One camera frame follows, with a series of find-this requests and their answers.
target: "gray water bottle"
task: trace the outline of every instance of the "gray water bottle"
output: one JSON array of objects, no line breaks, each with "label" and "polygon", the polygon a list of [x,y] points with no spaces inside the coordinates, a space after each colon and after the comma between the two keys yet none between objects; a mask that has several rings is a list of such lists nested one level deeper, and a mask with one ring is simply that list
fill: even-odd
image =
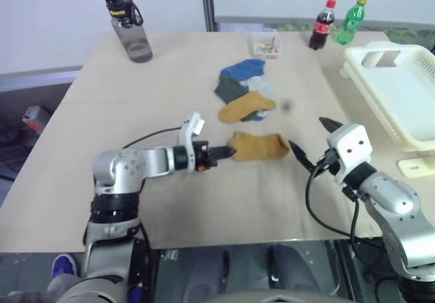
[{"label": "gray water bottle", "polygon": [[143,30],[143,18],[133,0],[106,0],[114,27],[128,57],[137,63],[152,58],[152,51]]}]

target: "green soda bottle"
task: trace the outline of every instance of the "green soda bottle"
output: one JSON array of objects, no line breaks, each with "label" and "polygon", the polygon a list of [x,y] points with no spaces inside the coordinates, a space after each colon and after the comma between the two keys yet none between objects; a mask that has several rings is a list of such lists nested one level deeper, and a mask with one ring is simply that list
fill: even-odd
[{"label": "green soda bottle", "polygon": [[355,36],[362,19],[364,19],[364,6],[366,3],[367,0],[357,0],[355,6],[347,12],[343,28],[337,36],[337,41],[342,45],[350,43]]}]

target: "white plastic dish rack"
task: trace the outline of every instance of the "white plastic dish rack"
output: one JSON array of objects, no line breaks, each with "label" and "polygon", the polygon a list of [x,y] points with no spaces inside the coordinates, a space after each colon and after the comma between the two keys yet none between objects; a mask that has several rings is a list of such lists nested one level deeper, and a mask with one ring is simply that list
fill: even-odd
[{"label": "white plastic dish rack", "polygon": [[404,151],[427,155],[399,161],[400,171],[435,174],[435,56],[418,45],[373,41],[345,50],[341,74],[353,80]]}]

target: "table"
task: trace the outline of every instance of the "table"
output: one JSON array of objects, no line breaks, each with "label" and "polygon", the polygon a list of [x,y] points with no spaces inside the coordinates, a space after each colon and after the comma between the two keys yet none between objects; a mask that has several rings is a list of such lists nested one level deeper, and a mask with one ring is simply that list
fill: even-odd
[{"label": "table", "polygon": [[[281,36],[282,56],[265,65],[278,110],[261,122],[231,125],[218,120],[223,102],[213,90],[223,67],[249,58],[249,34],[151,34],[154,58],[145,64],[127,59],[115,35],[104,37],[0,208],[0,251],[83,251],[94,158],[155,130],[179,126],[194,110],[206,121],[198,139],[211,145],[225,144],[236,130],[280,132],[300,144],[312,161],[327,148],[328,133],[319,116],[365,124],[375,149],[372,163],[411,184],[435,223],[434,178],[405,179],[400,174],[396,161],[413,154],[394,146],[351,80],[339,76],[344,47],[329,39],[323,50],[313,51],[307,46],[308,33]],[[386,39],[382,33],[362,32],[353,45]],[[292,109],[285,111],[288,101]],[[138,146],[174,145],[176,138],[166,133]],[[305,209],[307,177],[292,154],[276,161],[228,159],[204,173],[150,179],[139,214],[156,249],[339,238]],[[312,205],[325,222],[350,229],[353,204],[331,176],[315,182]],[[357,235],[380,235],[364,207]]]}]

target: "mustard yellow sock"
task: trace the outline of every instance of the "mustard yellow sock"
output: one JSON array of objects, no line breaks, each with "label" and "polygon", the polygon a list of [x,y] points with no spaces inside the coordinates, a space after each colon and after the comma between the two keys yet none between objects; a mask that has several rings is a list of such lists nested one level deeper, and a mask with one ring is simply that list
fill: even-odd
[{"label": "mustard yellow sock", "polygon": [[265,109],[276,109],[277,104],[264,98],[258,90],[248,92],[246,95],[230,102],[219,111],[219,119],[223,123],[234,123],[248,116],[250,113]]},{"label": "mustard yellow sock", "polygon": [[239,162],[280,159],[290,151],[290,144],[278,133],[256,137],[249,133],[235,132],[229,146],[236,149],[233,158]]}]

